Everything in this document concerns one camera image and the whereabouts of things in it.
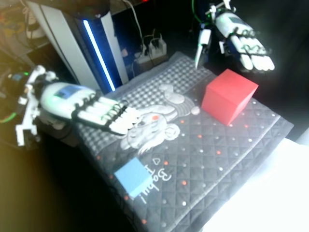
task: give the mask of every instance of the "blue block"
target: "blue block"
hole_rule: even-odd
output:
[[[132,159],[125,166],[115,172],[115,176],[125,188],[130,197],[137,197],[153,183],[150,173],[138,158]]]

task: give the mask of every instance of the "checkered fabric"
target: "checkered fabric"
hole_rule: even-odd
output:
[[[158,87],[172,84],[175,92],[200,106],[205,86],[215,78],[206,69],[195,70],[193,60],[182,54],[146,75],[113,97],[126,99],[137,108],[164,104]],[[229,126],[204,111],[177,117],[171,123],[179,127],[179,136],[141,156],[133,148],[122,150],[120,138],[79,125],[96,164],[137,216],[137,225],[149,232],[200,230],[292,128],[255,99]],[[152,174],[154,184],[130,199],[114,173],[134,157]]]

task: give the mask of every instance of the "power strip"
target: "power strip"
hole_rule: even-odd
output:
[[[159,57],[163,57],[167,54],[167,44],[164,42],[163,39],[159,39],[159,47],[156,48],[152,43],[149,44],[149,53],[148,55],[141,55],[140,58],[136,60],[136,63],[141,65],[149,61],[153,61],[154,59],[157,59]]]

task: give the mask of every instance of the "polka dot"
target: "polka dot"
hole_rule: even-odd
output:
[[[158,120],[158,119],[159,119],[159,115],[153,116],[153,120]]]

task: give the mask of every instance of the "blue led light strip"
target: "blue led light strip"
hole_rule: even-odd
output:
[[[91,43],[92,43],[92,45],[93,45],[93,47],[94,47],[94,49],[95,49],[95,51],[96,51],[97,57],[98,57],[98,59],[99,59],[99,61],[100,61],[100,64],[101,64],[101,66],[102,66],[102,68],[103,68],[103,71],[104,71],[104,73],[105,73],[105,75],[106,75],[106,78],[107,78],[107,80],[108,80],[108,83],[110,84],[112,91],[115,91],[115,86],[114,86],[114,84],[113,84],[113,82],[112,82],[112,79],[111,79],[110,74],[108,73],[108,70],[107,70],[106,65],[105,65],[105,63],[104,63],[104,60],[103,60],[103,57],[102,57],[102,55],[101,55],[101,53],[100,53],[100,50],[99,50],[99,48],[98,48],[96,39],[95,39],[95,37],[94,37],[93,34],[92,34],[90,25],[89,25],[89,23],[88,23],[87,20],[84,20],[83,22],[84,22],[84,26],[85,26],[85,28],[86,28],[86,31],[87,31],[87,33],[88,33],[88,36],[89,36],[89,38],[90,38],[90,40],[91,40]]]

